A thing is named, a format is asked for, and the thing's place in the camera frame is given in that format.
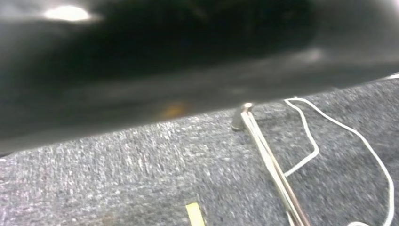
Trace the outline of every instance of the white cable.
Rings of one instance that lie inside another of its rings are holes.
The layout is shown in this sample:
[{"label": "white cable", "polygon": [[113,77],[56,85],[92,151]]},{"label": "white cable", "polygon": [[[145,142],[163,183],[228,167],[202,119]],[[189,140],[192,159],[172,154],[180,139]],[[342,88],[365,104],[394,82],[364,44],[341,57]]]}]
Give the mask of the white cable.
[{"label": "white cable", "polygon": [[[381,168],[382,168],[382,170],[383,170],[383,172],[384,172],[384,174],[385,174],[385,176],[387,178],[387,181],[388,181],[388,189],[389,189],[389,191],[388,191],[388,214],[387,214],[386,219],[385,219],[385,221],[383,223],[383,226],[390,226],[392,221],[393,221],[394,211],[395,211],[394,185],[393,185],[393,180],[391,178],[391,175],[389,174],[389,172],[388,172],[387,168],[385,167],[383,161],[381,161],[381,159],[378,157],[377,153],[375,153],[374,149],[371,147],[371,145],[368,143],[368,141],[364,138],[363,135],[361,135],[356,130],[350,128],[349,126],[346,126],[346,125],[338,122],[337,120],[331,118],[330,116],[326,115],[324,112],[322,112],[318,107],[316,107],[310,101],[308,101],[306,99],[303,99],[303,98],[297,98],[297,97],[290,98],[290,99],[286,99],[285,102],[290,107],[296,109],[299,112],[299,114],[301,115],[302,122],[303,122],[303,125],[305,127],[305,131],[306,131],[306,135],[308,136],[309,140],[312,142],[313,146],[315,147],[315,151],[313,153],[311,153],[309,156],[307,156],[306,158],[304,158],[302,161],[300,161],[298,164],[296,164],[287,173],[290,172],[289,174],[291,174],[291,173],[295,172],[297,169],[302,167],[304,164],[306,164],[308,161],[313,159],[318,154],[318,152],[316,153],[317,144],[316,144],[316,142],[314,141],[313,137],[310,134],[310,131],[309,131],[305,116],[304,116],[304,114],[303,114],[303,112],[302,112],[302,110],[300,108],[298,108],[295,105],[293,105],[292,103],[290,103],[291,100],[293,100],[293,101],[301,101],[301,102],[304,102],[304,103],[308,104],[310,107],[312,107],[314,110],[316,110],[319,114],[321,114],[324,118],[328,119],[329,121],[335,123],[336,125],[344,128],[344,129],[354,133],[356,136],[358,136],[363,141],[363,143],[366,145],[367,149],[371,152],[371,154],[377,160],[378,164],[381,166]],[[357,221],[357,222],[349,223],[348,226],[369,226],[369,225]]]},{"label": "white cable", "polygon": [[319,153],[320,153],[320,149],[319,146],[317,145],[316,141],[313,139],[311,132],[309,130],[309,126],[308,123],[306,121],[305,115],[303,114],[302,110],[293,105],[290,101],[288,100],[284,100],[290,107],[294,108],[295,110],[297,110],[301,116],[301,120],[302,120],[302,124],[303,127],[305,129],[306,135],[309,138],[311,144],[313,145],[313,149],[314,151],[306,156],[304,159],[302,159],[299,163],[297,163],[293,168],[291,168],[290,170],[288,170],[287,172],[284,173],[284,176],[288,177],[289,175],[291,175],[293,172],[297,171],[299,168],[301,168],[302,166],[304,166],[305,164],[307,164],[310,160],[312,160],[314,157],[316,157]]}]

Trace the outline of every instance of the yellow tag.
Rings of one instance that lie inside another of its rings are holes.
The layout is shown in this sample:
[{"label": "yellow tag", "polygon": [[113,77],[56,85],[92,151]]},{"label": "yellow tag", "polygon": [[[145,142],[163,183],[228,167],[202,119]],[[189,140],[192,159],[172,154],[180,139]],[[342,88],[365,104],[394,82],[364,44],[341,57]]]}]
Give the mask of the yellow tag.
[{"label": "yellow tag", "polygon": [[200,206],[194,202],[186,205],[188,218],[190,219],[191,226],[205,226],[204,219],[202,218]]}]

